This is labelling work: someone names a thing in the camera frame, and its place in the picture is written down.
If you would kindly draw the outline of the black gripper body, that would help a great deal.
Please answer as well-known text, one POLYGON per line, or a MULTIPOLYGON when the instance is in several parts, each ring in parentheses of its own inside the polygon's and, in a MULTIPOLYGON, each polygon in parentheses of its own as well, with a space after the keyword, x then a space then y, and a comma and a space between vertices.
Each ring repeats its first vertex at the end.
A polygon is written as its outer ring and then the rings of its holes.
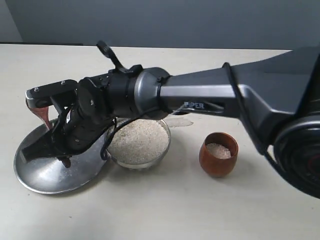
POLYGON ((111 75, 85 77, 73 89, 50 98, 58 112, 56 125, 50 131, 53 155, 79 155, 86 152, 112 122, 107 102, 111 75))

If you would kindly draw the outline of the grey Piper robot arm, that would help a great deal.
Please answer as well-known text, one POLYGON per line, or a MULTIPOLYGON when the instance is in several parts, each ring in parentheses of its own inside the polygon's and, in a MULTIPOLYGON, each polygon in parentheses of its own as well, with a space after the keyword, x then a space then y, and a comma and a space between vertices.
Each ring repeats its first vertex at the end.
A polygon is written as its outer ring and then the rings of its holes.
POLYGON ((241 121, 256 150, 299 191, 320 196, 320 48, 302 47, 264 60, 182 75, 160 67, 125 68, 103 41, 114 64, 105 74, 29 89, 27 107, 47 132, 21 149, 25 162, 86 152, 109 128, 189 113, 241 121))

